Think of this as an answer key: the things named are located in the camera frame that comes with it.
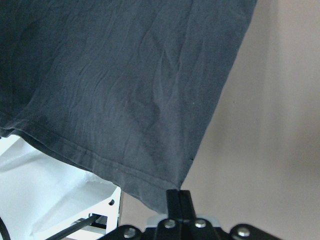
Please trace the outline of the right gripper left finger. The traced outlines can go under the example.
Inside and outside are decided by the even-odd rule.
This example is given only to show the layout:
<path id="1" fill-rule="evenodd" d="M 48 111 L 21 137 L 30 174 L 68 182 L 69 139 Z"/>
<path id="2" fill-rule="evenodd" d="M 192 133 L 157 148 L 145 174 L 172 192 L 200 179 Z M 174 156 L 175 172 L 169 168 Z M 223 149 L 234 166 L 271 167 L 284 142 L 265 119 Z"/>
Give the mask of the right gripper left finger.
<path id="1" fill-rule="evenodd" d="M 167 190 L 166 201 L 168 218 L 178 221 L 181 218 L 179 191 L 176 189 Z"/>

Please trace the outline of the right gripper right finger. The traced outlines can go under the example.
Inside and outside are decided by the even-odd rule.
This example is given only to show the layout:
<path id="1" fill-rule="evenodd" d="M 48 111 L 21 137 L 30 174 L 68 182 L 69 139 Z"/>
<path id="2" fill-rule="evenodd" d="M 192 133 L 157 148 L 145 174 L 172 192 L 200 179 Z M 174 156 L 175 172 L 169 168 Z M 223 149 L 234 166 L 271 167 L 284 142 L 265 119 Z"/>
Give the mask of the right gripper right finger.
<path id="1" fill-rule="evenodd" d="M 183 222 L 190 222 L 196 219 L 196 212 L 194 209 L 191 193 L 188 190 L 181 190 L 179 192 L 180 203 L 180 219 Z"/>

